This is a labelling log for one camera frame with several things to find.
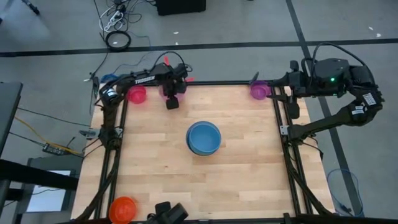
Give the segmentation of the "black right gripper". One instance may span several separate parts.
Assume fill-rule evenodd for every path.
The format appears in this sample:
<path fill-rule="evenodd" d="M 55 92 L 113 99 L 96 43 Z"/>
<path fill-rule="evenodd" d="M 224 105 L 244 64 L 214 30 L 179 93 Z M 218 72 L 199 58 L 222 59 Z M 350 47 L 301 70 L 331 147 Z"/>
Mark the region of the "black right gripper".
<path fill-rule="evenodd" d="M 290 61 L 290 73 L 286 73 L 282 78 L 271 81 L 271 86 L 289 86 L 291 95 L 268 95 L 267 97 L 277 101 L 288 101 L 288 113 L 292 119 L 297 119 L 300 116 L 300 108 L 297 103 L 297 99 L 302 97 L 305 93 L 305 87 L 307 84 L 307 69 L 303 67 L 300 70 L 298 61 Z"/>

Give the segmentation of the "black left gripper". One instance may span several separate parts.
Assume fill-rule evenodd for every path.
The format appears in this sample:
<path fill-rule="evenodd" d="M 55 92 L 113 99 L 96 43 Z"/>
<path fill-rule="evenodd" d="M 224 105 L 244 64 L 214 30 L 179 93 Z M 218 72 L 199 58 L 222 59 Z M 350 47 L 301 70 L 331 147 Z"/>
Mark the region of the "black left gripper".
<path fill-rule="evenodd" d="M 188 72 L 184 63 L 180 63 L 176 67 L 169 66 L 169 69 L 170 72 L 162 83 L 162 97 L 165 99 L 166 108 L 172 110 L 179 107 L 178 96 L 185 94 L 187 90 L 185 79 L 188 77 Z"/>

